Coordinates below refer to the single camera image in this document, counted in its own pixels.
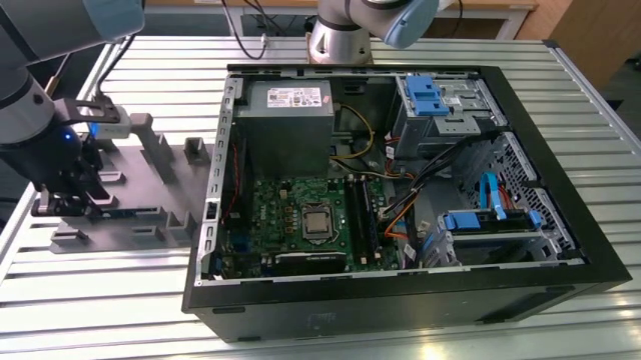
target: sticker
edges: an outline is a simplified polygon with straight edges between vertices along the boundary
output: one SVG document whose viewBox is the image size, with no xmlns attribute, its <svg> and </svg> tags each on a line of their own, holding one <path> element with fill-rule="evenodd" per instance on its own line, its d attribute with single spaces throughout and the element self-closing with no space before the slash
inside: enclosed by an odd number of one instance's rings
<svg viewBox="0 0 641 360">
<path fill-rule="evenodd" d="M 531 5 L 509 5 L 509 9 L 531 10 L 534 7 Z"/>
<path fill-rule="evenodd" d="M 384 147 L 384 154 L 388 159 L 393 160 L 393 148 L 391 146 Z"/>
<path fill-rule="evenodd" d="M 266 92 L 266 107 L 320 107 L 320 100 L 320 88 L 270 88 Z"/>
<path fill-rule="evenodd" d="M 455 96 L 452 96 L 452 97 L 447 97 L 447 96 L 445 96 L 445 97 L 441 97 L 441 102 L 443 102 L 447 106 L 449 106 L 449 105 L 461 105 L 461 104 L 460 104 L 460 99 L 459 99 L 457 97 L 455 97 Z"/>
<path fill-rule="evenodd" d="M 409 257 L 411 261 L 413 261 L 413 258 L 416 257 L 416 250 L 413 250 L 409 244 L 404 244 L 404 248 L 401 249 L 401 251 Z"/>
</svg>

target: slotted metal table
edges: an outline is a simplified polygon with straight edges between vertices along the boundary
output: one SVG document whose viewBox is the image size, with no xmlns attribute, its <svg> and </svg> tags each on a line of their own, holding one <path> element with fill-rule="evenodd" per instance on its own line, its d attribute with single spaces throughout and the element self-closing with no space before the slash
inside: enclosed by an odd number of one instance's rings
<svg viewBox="0 0 641 360">
<path fill-rule="evenodd" d="M 245 46 L 260 49 L 253 38 Z M 304 47 L 278 38 L 261 61 L 302 63 Z M 634 280 L 517 323 L 225 344 L 180 312 L 188 249 L 51 254 L 58 220 L 27 215 L 27 187 L 0 238 L 0 359 L 641 357 L 641 146 L 567 57 L 538 41 L 421 40 L 401 51 L 373 41 L 372 49 L 379 64 L 503 69 Z M 116 50 L 102 50 L 79 98 Z M 230 37 L 140 37 L 104 90 L 129 113 L 153 115 L 169 143 L 212 142 L 226 64 L 241 62 Z"/>
</svg>

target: ram slot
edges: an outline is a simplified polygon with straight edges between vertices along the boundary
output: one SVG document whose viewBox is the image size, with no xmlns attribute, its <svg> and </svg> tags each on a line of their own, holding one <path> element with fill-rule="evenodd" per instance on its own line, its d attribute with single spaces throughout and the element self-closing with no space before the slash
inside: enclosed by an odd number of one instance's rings
<svg viewBox="0 0 641 360">
<path fill-rule="evenodd" d="M 365 265 L 380 258 L 367 180 L 361 178 L 347 179 L 344 182 L 344 197 L 353 262 Z"/>
</svg>

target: motherboard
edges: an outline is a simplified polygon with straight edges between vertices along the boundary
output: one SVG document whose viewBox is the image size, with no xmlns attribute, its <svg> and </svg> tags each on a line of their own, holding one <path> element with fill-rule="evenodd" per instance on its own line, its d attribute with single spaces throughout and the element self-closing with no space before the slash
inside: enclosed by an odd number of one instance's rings
<svg viewBox="0 0 641 360">
<path fill-rule="evenodd" d="M 340 272 L 397 269 L 393 242 L 379 241 L 375 222 L 384 205 L 377 178 L 256 180 L 249 232 L 229 236 L 236 277 L 301 275 L 298 267 L 317 266 L 319 257 L 341 263 Z M 294 274 L 269 271 L 276 262 L 289 262 Z"/>
</svg>

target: open computer tower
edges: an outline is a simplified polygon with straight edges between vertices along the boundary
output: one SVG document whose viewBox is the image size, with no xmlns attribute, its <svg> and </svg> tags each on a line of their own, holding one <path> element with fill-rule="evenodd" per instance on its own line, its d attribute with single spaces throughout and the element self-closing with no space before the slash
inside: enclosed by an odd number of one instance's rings
<svg viewBox="0 0 641 360">
<path fill-rule="evenodd" d="M 630 280 L 496 67 L 228 70 L 182 300 L 224 341 L 516 321 Z"/>
</svg>

